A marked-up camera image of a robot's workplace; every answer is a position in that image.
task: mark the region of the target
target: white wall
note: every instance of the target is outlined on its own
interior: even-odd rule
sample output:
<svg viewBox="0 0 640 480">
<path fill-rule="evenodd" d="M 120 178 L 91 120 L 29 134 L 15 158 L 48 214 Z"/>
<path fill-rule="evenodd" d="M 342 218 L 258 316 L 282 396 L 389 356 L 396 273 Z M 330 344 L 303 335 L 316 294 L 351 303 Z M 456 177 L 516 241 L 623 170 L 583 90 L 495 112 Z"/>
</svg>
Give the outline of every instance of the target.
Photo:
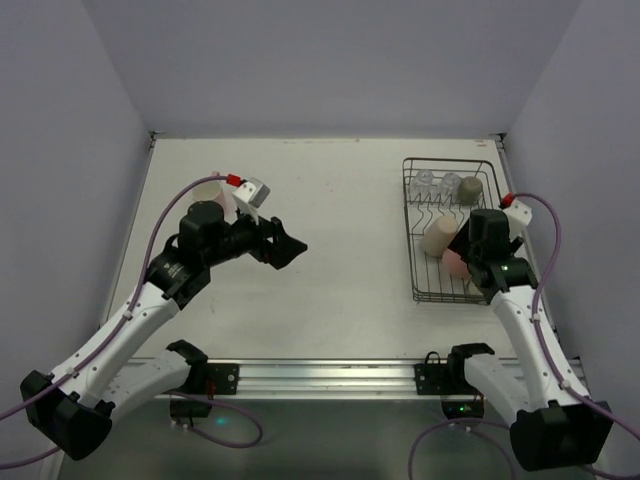
<svg viewBox="0 0 640 480">
<path fill-rule="evenodd" d="M 0 5 L 0 411 L 96 328 L 147 166 L 148 136 L 83 6 Z M 0 463 L 42 452 L 21 413 Z M 2 472 L 33 479 L 39 465 Z"/>
<path fill-rule="evenodd" d="M 84 0 L 171 136 L 506 131 L 579 0 Z"/>
<path fill-rule="evenodd" d="M 564 244 L 548 298 L 563 343 L 596 399 L 640 428 L 640 2 L 585 1 L 507 136 L 519 190 L 557 206 Z M 553 242 L 541 209 L 541 261 Z M 615 427 L 617 473 L 640 472 L 640 445 Z"/>
</svg>

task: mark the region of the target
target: black clamp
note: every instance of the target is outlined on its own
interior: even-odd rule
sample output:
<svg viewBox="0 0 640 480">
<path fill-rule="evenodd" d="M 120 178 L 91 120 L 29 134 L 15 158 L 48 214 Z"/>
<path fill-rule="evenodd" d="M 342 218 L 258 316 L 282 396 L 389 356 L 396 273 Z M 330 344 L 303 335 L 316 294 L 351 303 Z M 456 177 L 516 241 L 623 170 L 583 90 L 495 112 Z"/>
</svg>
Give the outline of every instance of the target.
<svg viewBox="0 0 640 480">
<path fill-rule="evenodd" d="M 191 366 L 187 380 L 176 389 L 178 392 L 206 395 L 213 399 L 214 395 L 235 395 L 238 391 L 240 365 L 237 363 L 208 363 L 207 356 L 185 340 L 173 342 L 167 350 L 183 356 Z M 169 415 L 175 419 L 188 418 L 193 426 L 193 419 L 207 418 L 211 408 L 211 405 L 195 400 L 171 400 Z"/>
<path fill-rule="evenodd" d="M 456 345 L 445 362 L 437 352 L 430 352 L 424 363 L 413 366 L 418 395 L 480 395 L 464 378 L 464 361 L 474 355 L 495 352 L 486 343 Z"/>
<path fill-rule="evenodd" d="M 471 212 L 449 248 L 467 264 L 473 284 L 490 304 L 496 293 L 511 287 L 538 286 L 529 262 L 514 255 L 522 244 L 520 238 L 509 241 L 509 219 L 502 210 L 478 209 Z"/>
<path fill-rule="evenodd" d="M 182 310 L 211 281 L 210 269 L 246 253 L 276 270 L 286 267 L 307 245 L 289 236 L 282 222 L 239 214 L 229 224 L 214 201 L 196 202 L 180 220 L 176 235 L 149 264 L 146 281 L 173 299 Z"/>
</svg>

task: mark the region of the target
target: metal wire basket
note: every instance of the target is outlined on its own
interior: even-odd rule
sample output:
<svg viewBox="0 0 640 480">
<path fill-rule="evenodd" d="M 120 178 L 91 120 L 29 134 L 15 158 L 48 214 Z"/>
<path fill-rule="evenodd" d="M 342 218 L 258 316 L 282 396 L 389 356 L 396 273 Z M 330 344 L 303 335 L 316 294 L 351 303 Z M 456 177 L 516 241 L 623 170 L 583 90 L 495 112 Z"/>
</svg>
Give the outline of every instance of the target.
<svg viewBox="0 0 640 480">
<path fill-rule="evenodd" d="M 448 172 L 460 177 L 477 177 L 482 182 L 482 194 L 472 205 L 462 205 L 455 195 L 443 198 L 439 193 L 411 198 L 411 180 L 423 169 L 431 170 L 435 182 Z M 451 277 L 441 259 L 427 256 L 420 241 L 431 222 L 441 215 L 453 216 L 461 227 L 472 210 L 498 207 L 502 197 L 493 165 L 484 160 L 407 158 L 402 164 L 402 179 L 413 299 L 417 302 L 484 303 L 482 296 L 469 292 L 468 281 Z"/>
</svg>

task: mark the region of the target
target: white table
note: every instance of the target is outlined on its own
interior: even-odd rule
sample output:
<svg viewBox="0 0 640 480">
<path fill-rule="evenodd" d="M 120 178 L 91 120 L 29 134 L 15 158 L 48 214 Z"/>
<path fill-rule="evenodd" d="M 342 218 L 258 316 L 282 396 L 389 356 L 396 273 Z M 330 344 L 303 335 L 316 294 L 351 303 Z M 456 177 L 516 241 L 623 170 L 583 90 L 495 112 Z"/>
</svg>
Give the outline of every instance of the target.
<svg viewBox="0 0 640 480">
<path fill-rule="evenodd" d="M 136 356 L 183 338 L 222 359 L 410 359 L 469 342 L 514 357 L 489 308 L 412 300 L 401 172 L 412 156 L 487 160 L 508 191 L 488 140 L 159 140 L 112 309 L 133 289 L 159 212 L 212 170 L 269 185 L 261 215 L 279 217 L 309 251 L 281 271 L 249 256 L 214 268 L 212 283 Z M 190 203 L 188 196 L 169 215 L 155 253 Z"/>
</svg>

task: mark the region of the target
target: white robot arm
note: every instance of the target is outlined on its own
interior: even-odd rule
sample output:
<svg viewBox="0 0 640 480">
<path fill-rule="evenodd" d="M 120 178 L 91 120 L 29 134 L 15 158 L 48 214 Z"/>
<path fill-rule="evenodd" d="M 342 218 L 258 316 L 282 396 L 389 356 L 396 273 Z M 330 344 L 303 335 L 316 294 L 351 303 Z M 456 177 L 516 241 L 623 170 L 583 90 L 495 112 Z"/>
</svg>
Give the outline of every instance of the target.
<svg viewBox="0 0 640 480">
<path fill-rule="evenodd" d="M 113 423 L 163 392 L 194 391 L 206 377 L 207 357 L 183 340 L 145 365 L 119 372 L 140 346 L 210 282 L 210 269 L 245 253 L 275 269 L 307 250 L 282 222 L 259 217 L 269 189 L 251 179 L 234 192 L 238 218 L 228 224 L 213 201 L 194 203 L 139 286 L 115 314 L 49 375 L 32 371 L 20 390 L 27 417 L 74 460 L 93 452 Z"/>
<path fill-rule="evenodd" d="M 504 325 L 526 390 L 484 344 L 454 347 L 447 366 L 454 383 L 474 387 L 498 410 L 525 470 L 594 463 L 612 422 L 576 398 L 590 397 L 589 391 L 569 365 L 544 308 L 534 304 L 538 282 L 529 263 L 514 255 L 530 219 L 531 211 L 520 202 L 504 210 L 475 210 L 450 245 Z M 606 402 L 598 405 L 609 410 Z"/>
</svg>

